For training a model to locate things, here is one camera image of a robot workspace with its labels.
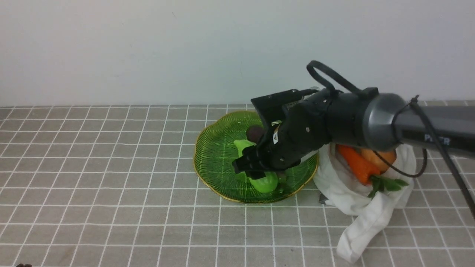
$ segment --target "tiled floor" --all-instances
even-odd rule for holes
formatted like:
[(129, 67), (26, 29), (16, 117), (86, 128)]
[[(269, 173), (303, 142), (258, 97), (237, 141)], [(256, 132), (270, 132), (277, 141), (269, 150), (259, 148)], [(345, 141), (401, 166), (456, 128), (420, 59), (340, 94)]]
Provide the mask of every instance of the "tiled floor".
[[(354, 218), (319, 205), (313, 184), (256, 206), (223, 200), (198, 180), (199, 132), (246, 108), (0, 108), (0, 265), (347, 266), (335, 246)], [(356, 266), (473, 266), (475, 222), (431, 156), (408, 207)], [(473, 191), (474, 161), (457, 164)]]

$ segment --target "white cloth bag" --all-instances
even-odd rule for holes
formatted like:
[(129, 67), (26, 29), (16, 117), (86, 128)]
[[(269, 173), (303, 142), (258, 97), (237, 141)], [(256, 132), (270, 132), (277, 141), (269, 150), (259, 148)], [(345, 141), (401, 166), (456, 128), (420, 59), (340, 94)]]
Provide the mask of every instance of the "white cloth bag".
[[(385, 177), (402, 179), (409, 186), (396, 192), (378, 192), (371, 200), (368, 194), (372, 187), (362, 185), (354, 177), (345, 159), (335, 150), (333, 143), (319, 150), (320, 165), (313, 181), (328, 198), (325, 204), (335, 206), (347, 215), (358, 216), (343, 232), (336, 250), (340, 257), (355, 263), (371, 239), (388, 225), (392, 211), (406, 206), (414, 181), (388, 169), (383, 174)], [(412, 146), (400, 145), (396, 149), (396, 155), (394, 167), (406, 173), (415, 173), (416, 157)]]

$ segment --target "gray tile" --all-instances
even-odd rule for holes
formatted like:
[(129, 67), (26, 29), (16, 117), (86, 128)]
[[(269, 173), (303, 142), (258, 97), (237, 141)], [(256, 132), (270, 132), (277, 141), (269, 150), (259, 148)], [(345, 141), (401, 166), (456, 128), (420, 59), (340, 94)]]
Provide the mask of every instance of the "gray tile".
[(65, 163), (64, 158), (45, 158), (38, 168), (40, 172), (58, 172)]
[(89, 157), (92, 150), (92, 144), (73, 144), (69, 157)]
[(18, 204), (25, 189), (4, 188), (0, 193), (0, 204)]
[(54, 244), (77, 244), (79, 235), (83, 229), (82, 225), (60, 225), (53, 240)]
[(62, 172), (82, 172), (84, 165), (86, 164), (86, 159), (78, 158), (67, 158), (64, 161)]
[(216, 264), (216, 247), (190, 248), (188, 266), (209, 267)]
[(220, 226), (219, 244), (220, 245), (244, 245), (245, 229), (244, 226)]
[(101, 187), (123, 188), (126, 178), (127, 173), (106, 172)]
[(143, 205), (147, 190), (125, 189), (122, 193), (120, 205)]
[(245, 248), (219, 248), (218, 266), (244, 267), (244, 250)]
[(107, 140), (104, 136), (99, 136), (99, 133), (96, 132), (79, 132), (77, 134), (75, 143), (94, 143), (97, 140), (97, 143), (115, 143), (115, 140)]
[(48, 148), (48, 144), (32, 144), (27, 149), (25, 157), (44, 157)]
[(112, 156), (131, 158), (135, 155), (136, 150), (136, 144), (117, 144), (115, 146), (114, 153), (112, 154)]
[(206, 109), (205, 108), (190, 108), (188, 110), (188, 119), (189, 120), (205, 120)]
[(23, 120), (6, 120), (0, 127), (0, 131), (18, 131)]
[(297, 207), (274, 207), (274, 225), (298, 225)]
[(411, 231), (408, 228), (387, 228), (385, 233), (390, 247), (415, 246)]
[(175, 172), (177, 159), (157, 159), (155, 163), (155, 172)]
[(471, 267), (475, 260), (473, 249), (451, 249), (450, 254), (457, 267)]
[(157, 156), (158, 145), (155, 144), (140, 144), (137, 147), (136, 157), (141, 158), (155, 158)]
[[(50, 132), (38, 132), (33, 139), (33, 143), (52, 143), (53, 140), (55, 139), (57, 133), (50, 133)], [(63, 136), (68, 136), (67, 133), (61, 133), (61, 135), (58, 134), (60, 137), (59, 140), (62, 140)]]
[(100, 131), (103, 127), (104, 121), (84, 121), (81, 131)]
[(148, 188), (150, 178), (151, 178), (150, 173), (130, 173), (125, 187), (126, 188)]
[(143, 130), (146, 132), (162, 132), (165, 121), (146, 121)]
[(33, 223), (39, 212), (39, 206), (18, 206), (11, 217), (12, 223)]
[(247, 248), (247, 266), (273, 267), (274, 252), (272, 248)]
[(26, 151), (28, 145), (27, 144), (9, 144), (7, 149), (3, 152), (4, 157), (21, 157), (23, 153)]
[(275, 267), (303, 266), (302, 251), (297, 248), (275, 248)]
[(72, 189), (52, 189), (46, 198), (46, 205), (67, 205), (73, 194)]
[(184, 133), (183, 144), (196, 144), (199, 133)]
[(167, 226), (163, 237), (164, 245), (188, 245), (191, 226)]
[(27, 244), (50, 244), (56, 233), (57, 225), (33, 225), (26, 240)]
[(33, 266), (41, 266), (44, 257), (46, 256), (46, 252), (48, 250), (48, 246), (28, 246), (25, 245), (20, 251), (18, 255), (18, 259), (21, 259), (24, 262), (28, 262)]
[(32, 179), (33, 173), (14, 172), (5, 187), (28, 187)]
[(99, 189), (95, 205), (117, 205), (122, 193), (120, 189)]
[(141, 211), (140, 207), (118, 207), (114, 224), (138, 224)]
[(62, 223), (85, 223), (91, 207), (68, 207)]
[(36, 223), (59, 223), (66, 207), (43, 206)]
[(39, 205), (43, 204), (49, 189), (32, 189), (28, 188), (21, 200), (22, 205)]
[(272, 227), (271, 226), (248, 226), (247, 227), (247, 244), (258, 245), (258, 246), (273, 245)]
[(15, 170), (19, 162), (19, 158), (0, 158), (0, 171), (12, 172)]
[(333, 266), (332, 252), (329, 248), (304, 248), (305, 265), (312, 266), (316, 262), (320, 266)]
[(328, 233), (325, 227), (302, 227), (302, 242), (304, 246), (329, 246)]
[(103, 132), (117, 132), (121, 131), (125, 121), (105, 121), (102, 126)]
[(144, 207), (141, 224), (165, 224), (167, 207)]
[(193, 207), (170, 207), (167, 224), (191, 224)]
[(0, 223), (7, 223), (15, 206), (0, 206)]
[(83, 125), (84, 120), (67, 120), (64, 121), (60, 131), (79, 131)]
[(110, 226), (85, 225), (80, 244), (105, 244)]
[(410, 226), (434, 226), (434, 220), (430, 215), (429, 209), (405, 209), (404, 212)]
[(432, 214), (439, 226), (462, 226), (456, 209), (433, 209)]
[(411, 195), (409, 196), (408, 203), (406, 205), (407, 207), (427, 207), (426, 200), (424, 199), (424, 196), (422, 195), (422, 191), (412, 191)]
[(187, 109), (176, 108), (168, 111), (168, 120), (184, 120), (186, 119)]
[(166, 132), (183, 132), (185, 129), (185, 121), (167, 121), (165, 124)]
[(392, 266), (387, 249), (369, 248), (363, 252), (366, 267)]
[(99, 133), (99, 136), (97, 136), (97, 133), (94, 133), (94, 136), (97, 137), (97, 140), (96, 140), (96, 143), (115, 143), (115, 142), (118, 142), (119, 140), (119, 135), (122, 136), (122, 133), (119, 134), (119, 133), (111, 133), (111, 132), (101, 132)]
[(155, 265), (158, 261), (159, 249), (160, 249), (159, 247), (134, 247), (133, 252), (132, 252), (130, 267), (142, 267), (142, 266), (148, 266), (150, 264)]
[(221, 225), (244, 224), (244, 207), (222, 207)]
[(185, 131), (187, 132), (201, 132), (205, 128), (205, 121), (187, 121), (185, 125)]
[(452, 267), (445, 249), (422, 249), (420, 253), (425, 266)]
[(51, 246), (46, 256), (45, 266), (69, 266), (75, 246)]
[(168, 205), (171, 190), (150, 190), (147, 195), (146, 205)]
[(123, 120), (127, 117), (128, 108), (111, 108), (107, 115), (108, 120)]
[(298, 227), (274, 227), (274, 241), (281, 246), (299, 246), (300, 231)]
[(217, 224), (218, 218), (219, 207), (196, 207), (193, 224)]
[(20, 131), (38, 131), (42, 124), (43, 121), (25, 121)]
[(107, 166), (108, 172), (128, 172), (132, 159), (111, 158)]
[(182, 139), (184, 143), (183, 134), (181, 133), (163, 133), (163, 136), (161, 138), (161, 143), (162, 144), (180, 144)]
[(248, 207), (247, 224), (271, 224), (270, 208)]
[(97, 189), (76, 189), (70, 205), (91, 205)]
[(109, 224), (112, 223), (115, 207), (93, 206), (87, 223)]
[(70, 144), (53, 144), (51, 145), (47, 157), (66, 157), (71, 148)]
[(102, 250), (97, 246), (78, 246), (72, 266), (98, 266), (101, 260)]
[(171, 205), (193, 205), (195, 193), (194, 190), (175, 189), (171, 197)]
[(6, 244), (23, 244), (30, 228), (30, 225), (7, 224), (0, 237), (0, 242)]
[(217, 226), (193, 226), (191, 245), (216, 245), (218, 237)]
[(180, 145), (163, 144), (163, 145), (160, 145), (160, 148), (158, 151), (158, 157), (159, 158), (178, 158), (179, 153), (180, 153)]
[(66, 119), (85, 119), (88, 111), (88, 108), (71, 108)]
[(125, 121), (122, 131), (141, 132), (145, 121)]
[(137, 159), (132, 162), (131, 172), (152, 172), (155, 159)]
[(108, 244), (132, 245), (138, 226), (112, 226)]
[(198, 176), (194, 173), (177, 173), (175, 188), (196, 188)]
[(59, 131), (63, 125), (63, 121), (45, 121), (40, 128), (40, 131)]

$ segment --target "white grout line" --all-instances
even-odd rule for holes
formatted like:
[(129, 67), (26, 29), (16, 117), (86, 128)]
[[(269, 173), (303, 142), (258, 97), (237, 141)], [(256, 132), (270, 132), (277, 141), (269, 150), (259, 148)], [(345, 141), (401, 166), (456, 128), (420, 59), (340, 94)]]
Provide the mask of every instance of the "white grout line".
[(297, 208), (297, 222), (298, 222), (298, 231), (300, 234), (300, 245), (302, 246), (302, 262), (303, 262), (303, 266), (305, 267), (304, 237), (302, 236), (302, 226), (300, 224), (300, 212), (299, 212), (297, 194), (295, 194), (294, 197), (295, 197), (295, 207)]
[[(147, 119), (147, 117), (149, 116), (149, 112), (150, 112), (150, 108), (147, 109), (147, 115), (145, 116), (145, 119)], [(138, 141), (138, 143), (140, 143), (140, 140), (142, 139), (144, 128), (145, 128), (145, 124), (142, 126), (142, 131), (140, 132), (140, 136), (139, 136), (139, 141)], [(112, 222), (115, 221), (115, 218), (116, 218), (116, 216), (117, 216), (117, 212), (119, 211), (120, 202), (122, 201), (122, 196), (124, 195), (125, 187), (126, 187), (126, 185), (127, 185), (127, 181), (129, 181), (130, 171), (132, 170), (133, 163), (135, 162), (135, 156), (137, 155), (137, 150), (138, 150), (138, 149), (139, 149), (139, 146), (136, 146), (136, 147), (135, 147), (135, 151), (133, 152), (134, 159), (132, 159), (132, 162), (130, 163), (129, 171), (128, 171), (128, 173), (127, 173), (127, 177), (125, 178), (125, 182), (124, 182), (124, 184), (123, 184), (122, 192), (121, 192), (121, 194), (120, 194), (120, 197), (119, 197), (119, 200), (118, 200), (118, 203), (117, 203), (117, 208), (115, 208), (115, 211), (114, 211), (114, 216), (113, 216), (113, 218), (112, 218)], [(102, 254), (101, 254), (100, 260), (99, 260), (99, 266), (101, 265), (102, 260), (103, 260), (103, 258), (104, 258), (105, 247), (106, 247), (107, 244), (109, 243), (109, 238), (110, 238), (110, 236), (111, 236), (111, 232), (112, 232), (112, 226), (109, 228), (109, 232), (107, 233), (107, 238), (105, 239), (105, 245), (104, 245), (104, 249), (102, 250)], [(131, 250), (130, 255), (129, 255), (129, 260), (132, 258), (132, 250)]]
[[(112, 149), (112, 153), (114, 153), (116, 147), (117, 147), (117, 144), (114, 145), (114, 148)], [(106, 170), (107, 170), (107, 168), (109, 167), (110, 162), (111, 162), (111, 158), (110, 158), (109, 161), (107, 162)], [(103, 175), (102, 175), (101, 183), (100, 183), (99, 187), (100, 187), (100, 186), (102, 185), (102, 183), (104, 182), (105, 174), (106, 174), (106, 172), (104, 172)], [(89, 212), (87, 213), (86, 219), (85, 219), (85, 221), (84, 221), (84, 223), (83, 223), (83, 228), (81, 229), (81, 233), (79, 234), (79, 240), (81, 240), (81, 238), (82, 238), (82, 235), (83, 235), (83, 233), (84, 233), (84, 229), (86, 228), (87, 221), (89, 220), (89, 216), (91, 216), (91, 212), (92, 212), (92, 209), (93, 209), (93, 207), (94, 207), (95, 200), (97, 199), (97, 196), (98, 196), (98, 195), (99, 195), (99, 189), (97, 189), (97, 192), (95, 193), (94, 200), (92, 201), (92, 204), (91, 204), (91, 205), (88, 205), (88, 206), (90, 207), (90, 209), (89, 209)], [(74, 249), (74, 253), (73, 253), (73, 256), (72, 256), (72, 258), (71, 258), (71, 263), (69, 264), (69, 267), (72, 267), (72, 265), (73, 265), (73, 263), (74, 263), (74, 259), (76, 258), (76, 254), (77, 254), (77, 248), (78, 248), (78, 246), (76, 246), (76, 248)]]
[[(68, 110), (66, 116), (68, 116), (70, 112), (71, 112), (71, 109)], [(56, 133), (55, 137), (53, 138), (53, 141), (57, 138), (57, 135), (58, 135), (58, 133)], [(52, 147), (52, 144), (48, 147), (48, 151), (46, 152), (46, 154), (49, 152), (49, 150), (51, 149), (51, 147)], [(42, 159), (41, 162), (39, 163), (39, 165), (38, 165), (38, 167), (37, 167), (37, 169), (36, 169), (36, 171), (35, 171), (35, 174), (38, 172), (38, 170), (40, 169), (40, 166), (43, 164), (43, 161), (44, 161), (44, 159), (46, 158), (46, 154), (45, 154), (45, 157), (43, 157), (43, 159)], [(60, 170), (63, 168), (65, 162), (66, 162), (66, 158), (63, 160), (63, 163), (61, 164)], [(15, 257), (15, 261), (14, 261), (15, 263), (18, 261), (18, 257), (20, 256), (20, 253), (21, 253), (21, 251), (22, 251), (22, 249), (23, 249), (23, 246), (26, 244), (26, 242), (27, 242), (27, 240), (28, 240), (28, 237), (30, 236), (31, 231), (33, 230), (33, 227), (35, 226), (35, 223), (36, 223), (36, 221), (38, 220), (39, 215), (40, 215), (41, 211), (43, 210), (43, 207), (45, 206), (46, 201), (47, 201), (48, 198), (49, 198), (49, 194), (50, 194), (51, 191), (53, 190), (53, 186), (54, 186), (54, 184), (56, 183), (56, 180), (57, 180), (58, 176), (59, 176), (59, 173), (55, 176), (55, 179), (54, 179), (53, 183), (51, 184), (51, 188), (49, 188), (48, 193), (46, 194), (46, 197), (45, 197), (45, 199), (43, 200), (43, 204), (40, 206), (40, 208), (39, 208), (39, 210), (38, 210), (38, 213), (36, 214), (35, 220), (33, 221), (33, 224), (31, 225), (30, 229), (28, 230), (28, 234), (26, 235), (26, 237), (25, 237), (25, 239), (24, 239), (24, 241), (23, 241), (23, 244), (21, 245), (20, 249), (18, 250), (18, 254), (17, 254), (17, 256)]]
[[(92, 146), (92, 148), (91, 148), (91, 151), (89, 152), (89, 156), (92, 154), (92, 151), (93, 151), (94, 146), (95, 146), (95, 142), (97, 141), (98, 138), (99, 138), (99, 135), (97, 135), (96, 140), (95, 140), (94, 143), (93, 143), (93, 146)], [(84, 167), (83, 167), (83, 171), (86, 169), (86, 166), (87, 166), (88, 161), (89, 161), (89, 160), (87, 160), (87, 161), (85, 162)], [(71, 200), (73, 199), (73, 196), (74, 196), (74, 193), (75, 193), (75, 191), (76, 191), (76, 189), (77, 189), (77, 186), (78, 186), (78, 184), (79, 184), (79, 181), (81, 181), (81, 177), (79, 177), (79, 179), (77, 179), (76, 186), (74, 187), (73, 192), (71, 193), (71, 196), (69, 197), (69, 201), (68, 201), (67, 206), (65, 207), (65, 209), (64, 209), (64, 211), (63, 211), (63, 214), (61, 215), (61, 220), (59, 221), (59, 224), (57, 224), (56, 231), (55, 231), (55, 233), (54, 233), (54, 235), (53, 235), (53, 238), (51, 239), (51, 243), (49, 244), (48, 249), (46, 250), (46, 254), (45, 254), (44, 258), (43, 258), (43, 261), (42, 261), (42, 263), (41, 263), (41, 266), (43, 266), (43, 265), (45, 264), (45, 261), (46, 261), (46, 258), (47, 258), (47, 256), (48, 256), (49, 250), (51, 249), (51, 245), (53, 244), (53, 242), (54, 242), (54, 240), (55, 240), (55, 238), (56, 238), (56, 235), (57, 235), (57, 233), (58, 233), (58, 231), (59, 231), (59, 228), (60, 228), (60, 226), (62, 225), (61, 223), (62, 223), (63, 220), (64, 220), (64, 216), (66, 215), (66, 211), (67, 211), (67, 209), (68, 209), (68, 206), (71, 204)]]
[[(169, 113), (170, 109), (168, 108), (167, 109), (167, 115), (165, 116), (165, 118), (168, 118), (168, 113)], [(157, 149), (157, 154), (156, 154), (156, 158), (155, 158), (155, 161), (153, 162), (153, 168), (152, 170), (155, 170), (155, 166), (157, 164), (157, 161), (158, 161), (158, 153), (160, 151), (160, 144), (162, 143), (162, 138), (163, 138), (163, 134), (160, 136), (160, 143), (158, 145), (158, 149)], [(145, 204), (147, 202), (147, 197), (148, 197), (148, 193), (150, 191), (150, 186), (152, 184), (152, 178), (153, 178), (153, 174), (150, 174), (150, 180), (149, 180), (149, 184), (148, 184), (148, 187), (147, 187), (147, 192), (145, 193), (145, 199), (143, 200), (143, 206), (142, 206), (142, 210), (140, 211), (140, 217), (139, 217), (139, 222), (137, 223), (137, 229), (135, 230), (135, 236), (133, 238), (133, 243), (132, 243), (132, 249), (130, 251), (130, 255), (129, 255), (129, 262), (128, 262), (128, 266), (130, 266), (130, 263), (132, 261), (132, 255), (133, 255), (133, 249), (135, 247), (135, 242), (137, 241), (137, 236), (139, 234), (139, 228), (140, 226), (142, 225), (141, 222), (142, 222), (142, 215), (143, 215), (143, 210), (145, 209)]]
[[(330, 236), (330, 229), (328, 227), (328, 220), (327, 220), (327, 217), (326, 217), (326, 206), (325, 204), (322, 205), (322, 208), (323, 208), (323, 217), (325, 218), (325, 226), (326, 226), (326, 229), (327, 229), (327, 235), (328, 235), (328, 244), (329, 246), (331, 247), (332, 246), (332, 238)], [(330, 249), (330, 253), (332, 255), (332, 263), (333, 263), (333, 267), (335, 267), (335, 255), (333, 254), (333, 249)]]
[[(185, 119), (185, 125), (186, 125), (186, 121), (188, 119), (188, 113), (189, 113), (189, 109), (186, 110), (186, 119)], [(170, 192), (170, 200), (168, 202), (168, 208), (167, 208), (167, 215), (165, 217), (165, 225), (163, 226), (163, 233), (161, 235), (161, 241), (160, 241), (160, 245), (163, 245), (163, 241), (165, 240), (165, 231), (167, 229), (167, 223), (168, 223), (168, 215), (170, 213), (170, 206), (171, 206), (171, 200), (173, 198), (173, 188), (175, 187), (175, 181), (177, 180), (177, 173), (178, 173), (178, 166), (180, 165), (180, 156), (181, 156), (181, 149), (182, 149), (182, 144), (183, 144), (183, 138), (185, 137), (185, 132), (183, 130), (183, 133), (181, 135), (181, 142), (180, 142), (180, 150), (178, 152), (178, 160), (177, 160), (177, 166), (175, 168), (175, 175), (173, 176), (173, 185), (171, 187), (171, 192)], [(160, 256), (162, 255), (162, 246), (160, 246), (160, 249), (158, 251), (158, 259), (157, 259), (157, 265), (156, 267), (159, 267), (160, 265)]]

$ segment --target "carrot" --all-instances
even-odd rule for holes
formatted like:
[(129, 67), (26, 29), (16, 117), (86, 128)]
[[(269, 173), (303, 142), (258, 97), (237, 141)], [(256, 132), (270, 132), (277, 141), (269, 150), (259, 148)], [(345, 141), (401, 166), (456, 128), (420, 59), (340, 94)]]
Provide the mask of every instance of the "carrot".
[(356, 150), (350, 146), (336, 145), (337, 151), (348, 163), (353, 174), (364, 185), (371, 184), (374, 175), (380, 175), (381, 171), (373, 163), (363, 158)]

